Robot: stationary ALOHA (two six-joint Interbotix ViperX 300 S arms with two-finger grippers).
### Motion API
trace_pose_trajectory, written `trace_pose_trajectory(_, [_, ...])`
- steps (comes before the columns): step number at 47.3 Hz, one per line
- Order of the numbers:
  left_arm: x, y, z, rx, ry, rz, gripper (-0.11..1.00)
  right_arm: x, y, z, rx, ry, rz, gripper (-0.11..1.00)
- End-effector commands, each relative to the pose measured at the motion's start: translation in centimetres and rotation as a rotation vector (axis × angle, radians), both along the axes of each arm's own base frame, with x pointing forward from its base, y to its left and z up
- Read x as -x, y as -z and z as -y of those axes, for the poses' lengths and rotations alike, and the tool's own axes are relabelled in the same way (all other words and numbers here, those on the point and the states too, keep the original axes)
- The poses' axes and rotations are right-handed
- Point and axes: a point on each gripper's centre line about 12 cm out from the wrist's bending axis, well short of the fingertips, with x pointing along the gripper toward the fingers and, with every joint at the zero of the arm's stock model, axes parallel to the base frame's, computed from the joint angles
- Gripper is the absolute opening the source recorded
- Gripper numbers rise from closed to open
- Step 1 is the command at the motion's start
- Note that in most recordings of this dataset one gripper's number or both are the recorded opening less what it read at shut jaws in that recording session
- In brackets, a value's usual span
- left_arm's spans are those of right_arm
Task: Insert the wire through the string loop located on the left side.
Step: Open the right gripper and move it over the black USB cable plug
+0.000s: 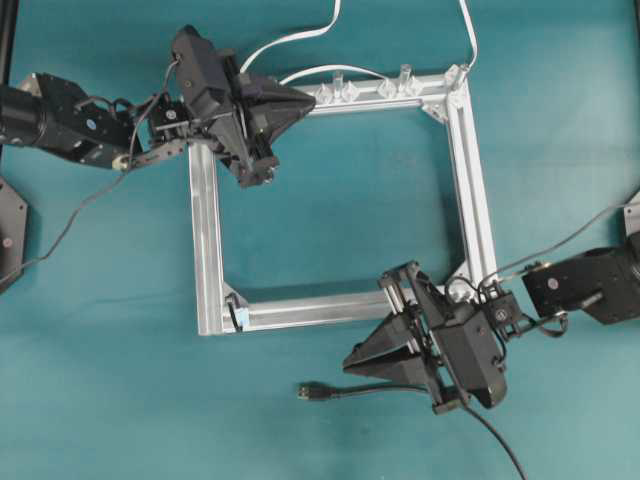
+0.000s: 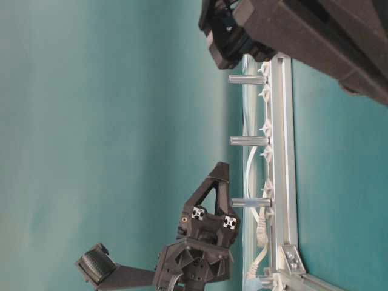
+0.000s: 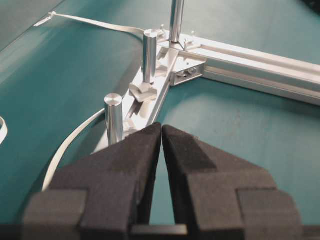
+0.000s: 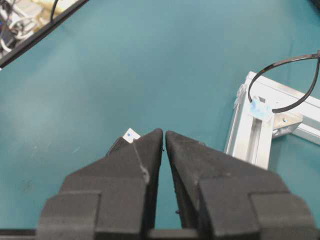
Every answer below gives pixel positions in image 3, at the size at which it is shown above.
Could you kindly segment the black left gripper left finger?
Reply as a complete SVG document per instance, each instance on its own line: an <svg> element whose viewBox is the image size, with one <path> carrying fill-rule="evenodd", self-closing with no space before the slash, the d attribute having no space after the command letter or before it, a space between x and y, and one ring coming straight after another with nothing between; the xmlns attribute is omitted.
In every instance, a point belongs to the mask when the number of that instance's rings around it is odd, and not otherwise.
<svg viewBox="0 0 320 240"><path fill-rule="evenodd" d="M162 126L58 169L23 216L25 240L126 240L150 220Z"/></svg>

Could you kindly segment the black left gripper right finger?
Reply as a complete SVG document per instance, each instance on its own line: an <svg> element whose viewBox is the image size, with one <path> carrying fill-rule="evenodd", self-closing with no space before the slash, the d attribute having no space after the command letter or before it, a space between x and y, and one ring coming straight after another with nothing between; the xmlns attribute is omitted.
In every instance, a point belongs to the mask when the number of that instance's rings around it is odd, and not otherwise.
<svg viewBox="0 0 320 240"><path fill-rule="evenodd" d="M302 239L293 198L266 169L170 125L162 143L174 218L193 239Z"/></svg>

